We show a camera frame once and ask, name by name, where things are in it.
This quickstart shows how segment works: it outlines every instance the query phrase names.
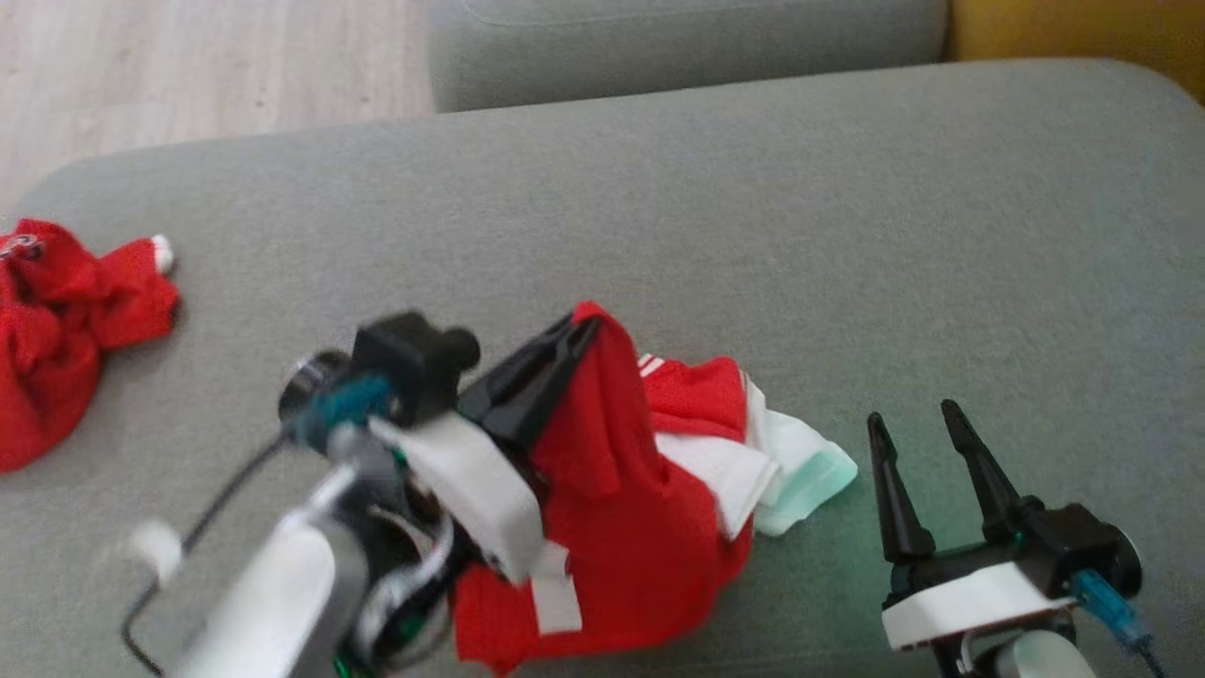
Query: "red garment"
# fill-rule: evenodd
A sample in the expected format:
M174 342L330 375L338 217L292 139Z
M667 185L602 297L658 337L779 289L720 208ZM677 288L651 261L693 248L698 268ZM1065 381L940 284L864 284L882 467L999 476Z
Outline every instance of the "red garment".
M652 359L643 375L654 430L745 442L748 405L736 361L722 356L688 367Z
M65 438L92 401L100 352L167 334L176 300L151 238L96 259L49 222L0 236L0 472Z
M657 452L631 338L596 303L580 303L575 320L589 317L599 332L531 458L549 482L545 535L569 549L582 630L540 636L530 584L474 568L457 586L457 648L499 673L677 638L706 619L748 555L750 532L724 541L707 488Z

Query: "wooden floor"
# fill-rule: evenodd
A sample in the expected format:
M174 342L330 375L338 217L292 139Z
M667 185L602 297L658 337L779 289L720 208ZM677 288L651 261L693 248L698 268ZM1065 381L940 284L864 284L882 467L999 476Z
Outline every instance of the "wooden floor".
M74 160L429 114L439 0L0 0L0 232Z

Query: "mustard yellow upholstery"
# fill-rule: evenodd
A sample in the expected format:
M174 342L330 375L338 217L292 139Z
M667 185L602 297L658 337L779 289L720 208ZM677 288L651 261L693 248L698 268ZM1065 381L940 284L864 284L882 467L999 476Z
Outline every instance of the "mustard yellow upholstery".
M1110 57L1205 102L1205 0L951 0L951 60Z

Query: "gray ottoman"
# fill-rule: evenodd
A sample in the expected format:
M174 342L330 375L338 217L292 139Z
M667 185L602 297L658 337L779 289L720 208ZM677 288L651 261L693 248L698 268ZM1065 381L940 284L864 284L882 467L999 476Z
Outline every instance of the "gray ottoman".
M98 562L186 526L269 436L294 359L418 306L488 365L595 297L639 347L733 355L770 403L863 465L759 540L712 620L664 648L524 676L929 677L893 655L866 460L881 411L940 547L978 538L937 403L1023 493L1081 501L1146 559L1136 600L1195 676L1205 600L1200 394L1205 111L1150 71L1015 61L734 84L159 148L22 202L106 250L165 231L186 302L108 361L75 436L0 477L5 676L133 677L117 625L143 582ZM1198 187L1195 193L1192 187ZM323 472L277 460L137 627L178 656L278 513ZM1100 676L1140 676L1097 624ZM445 656L413 676L483 676Z
M946 0L433 0L440 111L936 61Z

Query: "black cable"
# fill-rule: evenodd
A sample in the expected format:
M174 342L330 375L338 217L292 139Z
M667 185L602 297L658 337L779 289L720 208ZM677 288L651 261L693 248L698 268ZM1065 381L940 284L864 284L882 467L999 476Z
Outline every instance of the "black cable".
M1150 642L1139 643L1134 649L1138 650L1138 654L1144 661L1146 661L1146 666L1151 670L1151 674L1154 676L1154 678L1168 678L1168 673L1163 671L1159 659L1156 658L1154 652L1151 650Z
M242 487L246 485L247 482L264 467L265 464L276 456L276 453L284 448L288 441L289 438L287 434L282 431L281 435L260 448L254 456L252 456L247 464L245 464L242 468L239 470L233 478L230 478L229 482L227 482L225 487L222 488L222 491L218 493L217 497L210 502L208 508L205 509L201 518L193 525L193 529L188 531L188 535L184 536L184 540L181 542L182 555L187 556L193 548L196 547L196 543L201 541L201 537L205 536L210 525L218 517L218 514L225 509L225 506L230 503L230 500L234 499L239 490L241 490ZM139 596L133 606L130 606L130 609L125 613L125 619L122 621L122 642L125 643L130 654L133 654L134 658L142 664L142 667L146 668L152 676L163 676L163 668L155 664L154 660L147 656L147 654L142 652L141 647L139 647L137 641L134 639L133 627L134 623L147 608L147 606L151 605L151 601L154 600L160 590L158 580L147 586L147 589L142 591L142 595Z

